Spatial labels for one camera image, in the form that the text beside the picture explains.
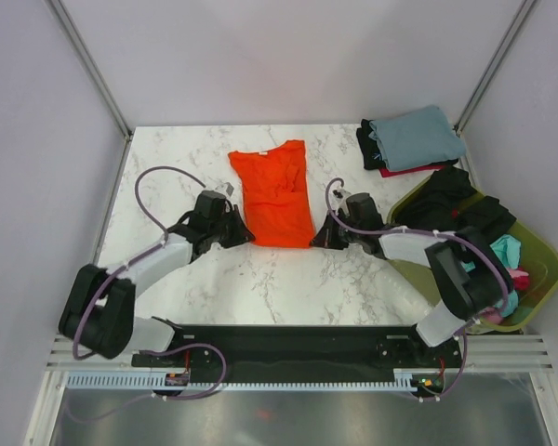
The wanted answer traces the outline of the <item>orange t shirt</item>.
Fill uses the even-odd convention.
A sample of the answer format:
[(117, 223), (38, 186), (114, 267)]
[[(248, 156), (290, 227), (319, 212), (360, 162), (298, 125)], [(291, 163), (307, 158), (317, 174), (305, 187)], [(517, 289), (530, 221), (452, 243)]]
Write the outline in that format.
[(228, 154), (241, 181), (247, 228), (261, 247), (307, 249), (315, 235), (306, 147), (288, 140), (269, 151)]

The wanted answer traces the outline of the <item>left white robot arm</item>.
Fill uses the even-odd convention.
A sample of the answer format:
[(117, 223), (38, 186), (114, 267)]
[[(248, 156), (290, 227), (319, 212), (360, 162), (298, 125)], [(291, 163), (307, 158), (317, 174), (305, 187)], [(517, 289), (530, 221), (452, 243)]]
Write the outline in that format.
[(215, 243), (228, 249), (255, 240), (238, 206), (213, 190), (202, 191), (177, 223), (160, 228), (160, 239), (127, 261), (78, 270), (58, 325), (73, 342), (76, 360), (118, 356), (133, 335), (137, 298), (166, 275), (192, 264)]

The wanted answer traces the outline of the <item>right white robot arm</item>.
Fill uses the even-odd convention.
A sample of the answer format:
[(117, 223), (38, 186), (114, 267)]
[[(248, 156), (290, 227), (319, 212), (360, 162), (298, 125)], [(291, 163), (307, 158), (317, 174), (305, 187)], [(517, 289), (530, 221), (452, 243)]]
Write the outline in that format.
[(370, 256), (420, 265), (432, 274), (440, 301), (416, 324), (418, 336), (407, 342), (408, 357), (415, 364), (431, 364), (440, 356), (441, 344), (485, 310), (507, 303), (512, 278), (479, 230), (388, 227), (368, 193), (339, 198), (340, 208), (327, 210), (310, 246), (343, 250), (358, 244)]

